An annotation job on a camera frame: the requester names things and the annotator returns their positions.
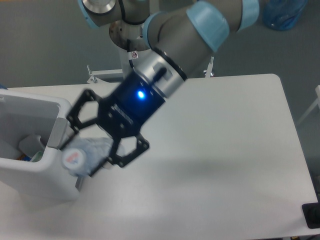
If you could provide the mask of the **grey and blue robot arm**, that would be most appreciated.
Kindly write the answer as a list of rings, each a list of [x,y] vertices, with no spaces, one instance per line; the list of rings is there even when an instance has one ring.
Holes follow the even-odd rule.
[[[257,0],[199,0],[149,16],[142,28],[151,52],[106,97],[85,89],[67,114],[73,134],[60,147],[62,166],[75,177],[105,164],[125,167],[150,146],[141,128],[232,32],[253,25]]]

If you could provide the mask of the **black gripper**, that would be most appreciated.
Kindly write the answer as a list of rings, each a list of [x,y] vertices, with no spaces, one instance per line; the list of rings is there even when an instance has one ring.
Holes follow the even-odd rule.
[[[154,83],[165,73],[165,71],[158,71],[151,80],[151,84],[148,84],[139,74],[132,71],[105,98],[97,95],[92,89],[84,89],[66,116],[72,133],[59,150],[64,150],[81,130],[97,124],[113,138],[113,143],[109,153],[90,171],[90,177],[93,177],[106,163],[124,168],[138,158],[150,147],[150,143],[140,133],[140,129],[165,103],[165,99],[153,89]],[[82,122],[79,117],[80,112],[89,102],[97,102],[98,113],[95,117]],[[136,139],[135,149],[123,156],[118,155],[121,140],[133,136]]]

